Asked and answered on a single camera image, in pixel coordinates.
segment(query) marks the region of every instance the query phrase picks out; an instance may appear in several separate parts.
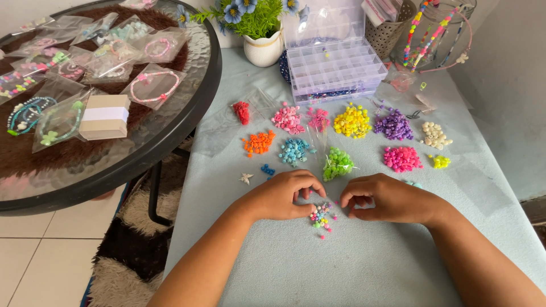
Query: light blue table cover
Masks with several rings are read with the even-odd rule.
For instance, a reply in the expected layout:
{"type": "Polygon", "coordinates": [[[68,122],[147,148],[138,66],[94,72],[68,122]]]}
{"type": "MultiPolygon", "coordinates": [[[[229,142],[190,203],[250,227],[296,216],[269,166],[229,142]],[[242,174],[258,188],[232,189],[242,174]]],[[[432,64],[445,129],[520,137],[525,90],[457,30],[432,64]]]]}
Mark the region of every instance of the light blue table cover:
{"type": "MultiPolygon", "coordinates": [[[[256,87],[293,105],[289,85],[282,79],[277,64],[255,67],[246,60],[242,49],[223,49],[222,60],[222,81],[204,118],[242,100],[256,87]]],[[[423,122],[433,121],[442,125],[453,143],[440,151],[416,140],[388,140],[383,134],[372,132],[365,139],[347,138],[329,127],[329,137],[351,154],[359,169],[326,183],[328,197],[338,199],[349,179],[379,172],[421,183],[426,190],[451,202],[546,292],[544,247],[449,74],[445,70],[423,74],[419,82],[423,81],[427,83],[423,94],[437,104],[438,110],[411,121],[416,140],[424,137],[423,122]],[[425,168],[395,173],[383,164],[386,146],[415,147],[425,168]],[[428,154],[444,155],[452,163],[448,168],[434,169],[428,154]]],[[[369,99],[353,103],[362,104],[370,112],[376,110],[369,99]]],[[[333,102],[320,107],[330,112],[333,120],[347,105],[333,102]]],[[[404,114],[415,111],[401,101],[386,101],[389,105],[404,114]]],[[[214,158],[195,153],[203,146],[199,138],[202,129],[201,125],[197,128],[164,276],[234,200],[266,180],[268,175],[260,170],[264,163],[277,173],[293,169],[276,156],[289,135],[270,121],[244,127],[214,158]],[[277,134],[270,152],[247,158],[241,138],[269,129],[277,134]],[[241,173],[254,174],[250,186],[239,181],[241,173]]],[[[320,178],[321,169],[314,166],[311,171],[320,178]]],[[[316,194],[312,200],[320,201],[316,194]]],[[[311,227],[309,219],[254,224],[219,306],[462,306],[423,226],[350,220],[338,207],[334,213],[338,219],[330,221],[332,233],[311,227]],[[321,234],[326,235],[325,240],[319,238],[321,234]]]]}

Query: white floor tile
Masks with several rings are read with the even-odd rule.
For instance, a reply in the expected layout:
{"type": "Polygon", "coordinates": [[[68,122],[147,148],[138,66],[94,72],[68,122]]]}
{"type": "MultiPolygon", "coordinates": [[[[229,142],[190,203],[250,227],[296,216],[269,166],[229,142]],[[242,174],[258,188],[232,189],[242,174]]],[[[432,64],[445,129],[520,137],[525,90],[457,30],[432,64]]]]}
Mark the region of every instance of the white floor tile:
{"type": "Polygon", "coordinates": [[[53,214],[0,216],[0,238],[42,238],[53,214]]]}
{"type": "Polygon", "coordinates": [[[9,307],[78,307],[98,239],[42,239],[9,307]]]}
{"type": "Polygon", "coordinates": [[[8,306],[38,243],[40,239],[0,239],[0,307],[8,306]]]}
{"type": "Polygon", "coordinates": [[[44,238],[102,239],[114,218],[125,185],[109,199],[88,201],[55,212],[44,238]]]}

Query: round glass table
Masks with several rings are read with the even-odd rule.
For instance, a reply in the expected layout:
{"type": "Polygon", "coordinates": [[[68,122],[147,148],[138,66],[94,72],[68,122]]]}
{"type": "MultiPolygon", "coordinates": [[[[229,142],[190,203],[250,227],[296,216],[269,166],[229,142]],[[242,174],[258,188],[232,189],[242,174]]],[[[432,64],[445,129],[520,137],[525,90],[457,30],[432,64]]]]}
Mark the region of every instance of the round glass table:
{"type": "MultiPolygon", "coordinates": [[[[119,2],[92,2],[51,17],[119,2]]],[[[177,4],[197,13],[190,5],[177,0],[159,0],[154,9],[175,16],[177,4]]],[[[187,33],[191,37],[183,70],[187,76],[159,110],[142,121],[130,137],[117,139],[99,156],[62,169],[1,178],[0,216],[38,214],[93,199],[142,174],[173,151],[205,115],[222,75],[220,45],[209,21],[188,23],[187,33]]],[[[5,36],[0,39],[0,46],[13,39],[11,35],[5,36]]]]}

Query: white textured pot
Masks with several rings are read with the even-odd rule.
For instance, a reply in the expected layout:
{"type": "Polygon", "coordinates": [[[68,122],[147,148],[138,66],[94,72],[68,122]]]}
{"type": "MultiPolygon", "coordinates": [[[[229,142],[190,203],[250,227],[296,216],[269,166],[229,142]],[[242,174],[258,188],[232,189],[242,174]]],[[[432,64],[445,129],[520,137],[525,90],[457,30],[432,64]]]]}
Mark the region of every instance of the white textured pot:
{"type": "Polygon", "coordinates": [[[268,67],[275,64],[281,57],[284,46],[282,45],[281,31],[275,32],[270,38],[258,38],[256,40],[243,35],[246,58],[258,67],[268,67]]]}

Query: glass jar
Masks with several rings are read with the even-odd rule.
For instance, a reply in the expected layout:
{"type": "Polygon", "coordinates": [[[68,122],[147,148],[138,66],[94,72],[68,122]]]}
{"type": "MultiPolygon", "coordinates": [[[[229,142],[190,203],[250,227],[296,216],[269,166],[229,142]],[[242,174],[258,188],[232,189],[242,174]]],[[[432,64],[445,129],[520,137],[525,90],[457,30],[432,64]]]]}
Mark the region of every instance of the glass jar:
{"type": "MultiPolygon", "coordinates": [[[[419,5],[417,12],[419,12],[423,2],[424,1],[422,1],[419,5]]],[[[438,7],[434,7],[432,3],[427,5],[423,11],[419,25],[413,32],[407,65],[408,68],[413,66],[413,61],[417,58],[419,49],[423,48],[428,42],[430,42],[430,38],[438,29],[440,22],[442,22],[442,20],[444,20],[444,18],[446,18],[446,16],[448,16],[453,9],[459,7],[459,12],[461,12],[467,19],[470,19],[476,5],[477,0],[440,0],[438,7]]],[[[393,51],[395,54],[392,54],[392,56],[394,56],[399,63],[403,63],[404,48],[407,44],[410,26],[411,24],[398,41],[396,48],[393,51]]],[[[467,39],[460,39],[460,34],[466,28],[467,24],[464,22],[462,16],[459,14],[454,14],[448,25],[444,27],[443,32],[440,32],[440,35],[438,35],[438,37],[432,41],[426,50],[425,55],[417,64],[417,68],[430,64],[427,69],[431,69],[453,63],[453,61],[455,61],[459,55],[450,54],[448,57],[449,51],[452,48],[455,51],[460,50],[458,49],[459,45],[466,45],[468,43],[467,39]]]]}

